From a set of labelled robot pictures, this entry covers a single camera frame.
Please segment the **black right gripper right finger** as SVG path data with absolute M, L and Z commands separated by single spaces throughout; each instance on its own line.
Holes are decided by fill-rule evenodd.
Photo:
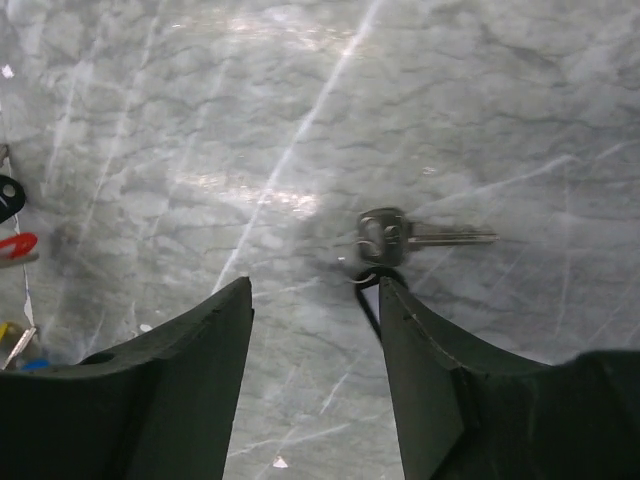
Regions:
M 381 343 L 408 479 L 635 479 L 639 355 L 550 366 L 380 285 Z

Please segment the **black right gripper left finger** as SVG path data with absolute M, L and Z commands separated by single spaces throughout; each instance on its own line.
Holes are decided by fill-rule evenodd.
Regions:
M 219 479 L 253 325 L 240 277 L 76 365 L 1 376 L 5 479 Z

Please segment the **black key tag with key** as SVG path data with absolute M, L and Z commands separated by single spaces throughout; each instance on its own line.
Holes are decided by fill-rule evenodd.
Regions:
M 403 287 L 399 272 L 410 254 L 427 247 L 492 244 L 498 234 L 489 227 L 434 225 L 413 220 L 397 207 L 381 207 L 362 213 L 356 223 L 356 265 L 351 281 L 356 300 L 377 337 L 381 336 L 379 288 L 382 278 Z

